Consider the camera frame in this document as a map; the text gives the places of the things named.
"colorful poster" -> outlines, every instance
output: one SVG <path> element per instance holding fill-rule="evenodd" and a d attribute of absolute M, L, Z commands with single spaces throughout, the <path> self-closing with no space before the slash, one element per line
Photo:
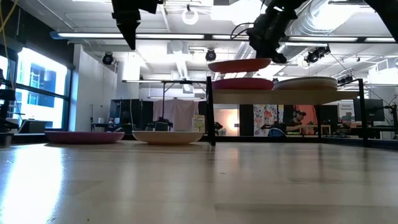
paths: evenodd
<path fill-rule="evenodd" d="M 353 103 L 339 103 L 338 116 L 340 122 L 355 122 L 354 104 Z"/>
<path fill-rule="evenodd" d="M 254 112 L 254 136 L 266 137 L 269 129 L 262 129 L 264 125 L 273 125 L 277 121 L 279 111 L 279 122 L 284 118 L 284 106 L 279 105 L 253 105 Z"/>

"pink plate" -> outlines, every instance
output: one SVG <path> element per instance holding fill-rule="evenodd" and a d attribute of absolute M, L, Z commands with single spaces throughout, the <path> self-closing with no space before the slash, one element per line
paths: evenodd
<path fill-rule="evenodd" d="M 109 144 L 117 142 L 124 137 L 124 133 L 91 133 L 67 131 L 46 131 L 45 135 L 50 142 L 57 144 Z"/>
<path fill-rule="evenodd" d="M 274 83 L 263 78 L 229 78 L 212 83 L 214 90 L 271 90 Z"/>

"person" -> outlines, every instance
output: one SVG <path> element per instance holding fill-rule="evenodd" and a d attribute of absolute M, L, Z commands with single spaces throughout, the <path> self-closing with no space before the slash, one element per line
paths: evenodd
<path fill-rule="evenodd" d="M 287 132 L 298 131 L 302 128 L 306 128 L 307 125 L 302 123 L 305 115 L 307 115 L 306 112 L 299 111 L 299 110 L 294 111 L 293 119 L 291 119 L 289 122 L 285 123 L 286 131 Z"/>

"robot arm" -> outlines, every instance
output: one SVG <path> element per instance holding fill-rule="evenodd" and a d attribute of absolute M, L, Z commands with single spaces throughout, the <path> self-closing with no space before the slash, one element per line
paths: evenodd
<path fill-rule="evenodd" d="M 254 22 L 254 27 L 246 32 L 250 46 L 257 52 L 256 58 L 272 58 L 275 63 L 286 63 L 286 58 L 276 50 L 279 41 L 285 37 L 285 30 L 291 20 L 297 19 L 295 10 L 307 0 L 272 0 L 265 14 Z M 392 36 L 398 42 L 398 1 L 364 0 L 381 17 Z"/>

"computer monitor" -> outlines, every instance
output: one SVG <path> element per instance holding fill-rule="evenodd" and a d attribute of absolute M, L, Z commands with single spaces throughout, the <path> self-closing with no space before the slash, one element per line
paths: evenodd
<path fill-rule="evenodd" d="M 385 121 L 383 100 L 365 100 L 366 121 Z M 354 99 L 355 121 L 362 121 L 361 104 L 359 99 Z"/>

